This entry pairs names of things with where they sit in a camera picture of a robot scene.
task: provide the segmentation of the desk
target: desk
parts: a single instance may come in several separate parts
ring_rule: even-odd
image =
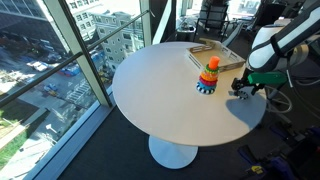
[[[168,42],[145,47],[124,60],[113,79],[120,111],[150,135],[152,156],[170,169],[190,164],[198,146],[244,136],[260,122],[266,108],[264,91],[247,100],[229,96],[233,78],[242,77],[241,68],[222,72],[214,94],[199,93],[199,73],[186,56],[186,48],[198,45]]]

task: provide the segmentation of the sidewalk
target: sidewalk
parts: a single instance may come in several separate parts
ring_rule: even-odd
[[[24,123],[15,127],[11,132],[9,132],[5,137],[0,139],[0,149],[2,149],[5,145],[7,145],[13,138],[19,135],[26,127],[35,121],[42,114],[47,112],[45,108],[39,108],[32,116],[30,116]]]

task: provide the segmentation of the window mullion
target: window mullion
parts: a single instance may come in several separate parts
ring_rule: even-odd
[[[93,92],[97,96],[99,102],[102,105],[107,105],[111,107],[112,103],[107,95],[103,83],[98,80],[99,78],[97,78],[97,73],[94,71],[94,64],[91,61],[90,54],[83,43],[79,30],[76,29],[74,31],[72,29],[72,25],[70,25],[70,23],[68,23],[67,21],[68,19],[73,19],[73,17],[69,18],[69,15],[67,15],[64,12],[63,8],[60,6],[59,1],[44,0],[44,2],[46,3],[47,8],[49,9],[49,12],[51,13],[54,21],[56,22],[61,34],[63,35],[68,46],[70,47],[71,52],[83,52],[84,56],[79,57],[77,62],[81,67],[84,76],[88,80],[88,83],[90,84]]]

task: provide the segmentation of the green ring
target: green ring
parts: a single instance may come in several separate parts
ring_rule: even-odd
[[[210,73],[218,73],[219,72],[219,66],[216,69],[212,70],[212,69],[209,68],[209,64],[207,64],[206,65],[206,71],[208,71]]]

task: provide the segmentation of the wooden tray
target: wooden tray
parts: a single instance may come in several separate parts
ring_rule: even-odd
[[[211,56],[220,58],[220,72],[240,68],[245,60],[239,55],[223,46],[219,41],[205,40],[206,45],[187,49],[187,56],[194,67],[201,73],[209,63]]]

